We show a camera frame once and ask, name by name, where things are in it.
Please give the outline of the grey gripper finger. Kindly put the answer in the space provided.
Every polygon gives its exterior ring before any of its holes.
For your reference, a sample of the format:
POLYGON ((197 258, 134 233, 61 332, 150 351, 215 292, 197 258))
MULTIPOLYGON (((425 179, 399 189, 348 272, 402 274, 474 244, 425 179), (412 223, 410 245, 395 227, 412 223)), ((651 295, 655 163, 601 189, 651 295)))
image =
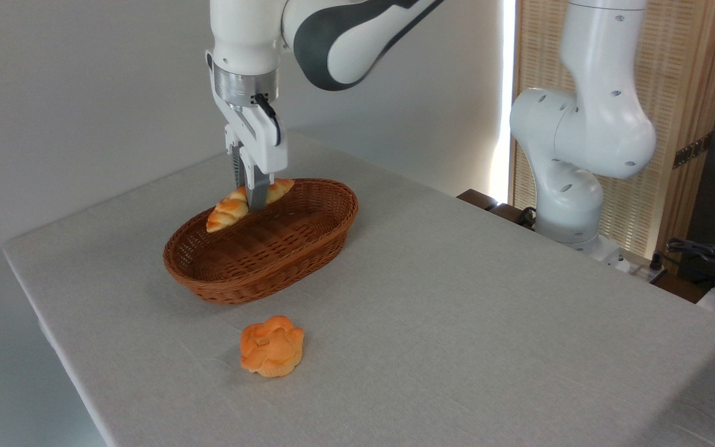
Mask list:
POLYGON ((245 167, 241 160, 242 147, 242 144, 231 144, 231 158, 233 162, 233 172, 235 173, 235 184, 237 188, 246 185, 245 167))
POLYGON ((242 176, 249 212, 260 212, 266 207, 270 177, 261 171, 247 149, 242 150, 242 176))

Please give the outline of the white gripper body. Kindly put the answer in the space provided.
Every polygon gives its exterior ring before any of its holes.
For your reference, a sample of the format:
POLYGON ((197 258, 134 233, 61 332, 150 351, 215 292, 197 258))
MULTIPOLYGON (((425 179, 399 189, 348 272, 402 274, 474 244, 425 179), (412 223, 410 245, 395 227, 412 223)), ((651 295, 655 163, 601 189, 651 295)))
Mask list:
POLYGON ((231 153, 231 144, 242 144, 253 161, 266 174, 275 174, 289 166, 289 146, 286 128, 272 107, 266 104, 236 106, 224 102, 223 115, 226 148, 231 153))

